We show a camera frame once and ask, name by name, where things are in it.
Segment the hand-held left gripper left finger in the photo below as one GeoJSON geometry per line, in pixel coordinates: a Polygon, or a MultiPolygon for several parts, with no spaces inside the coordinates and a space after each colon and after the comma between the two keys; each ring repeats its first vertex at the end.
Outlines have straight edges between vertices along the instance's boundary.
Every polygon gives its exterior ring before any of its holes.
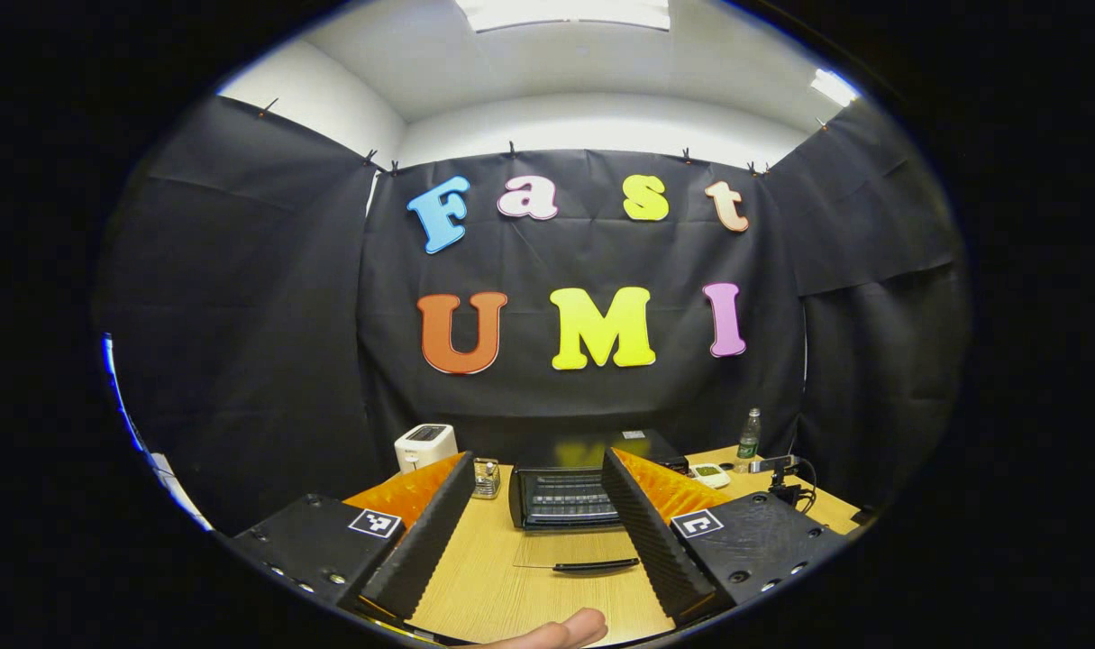
{"type": "Polygon", "coordinates": [[[330,609],[414,616],[476,484],[458,452],[347,498],[307,494],[230,538],[231,551],[330,609]]]}

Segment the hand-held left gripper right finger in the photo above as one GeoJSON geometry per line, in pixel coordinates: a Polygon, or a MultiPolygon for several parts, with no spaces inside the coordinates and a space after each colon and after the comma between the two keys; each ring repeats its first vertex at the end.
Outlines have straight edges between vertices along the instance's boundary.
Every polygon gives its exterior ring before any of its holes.
{"type": "Polygon", "coordinates": [[[601,483],[660,609],[676,625],[752,607],[851,542],[766,490],[725,500],[618,449],[606,451],[601,483]]]}

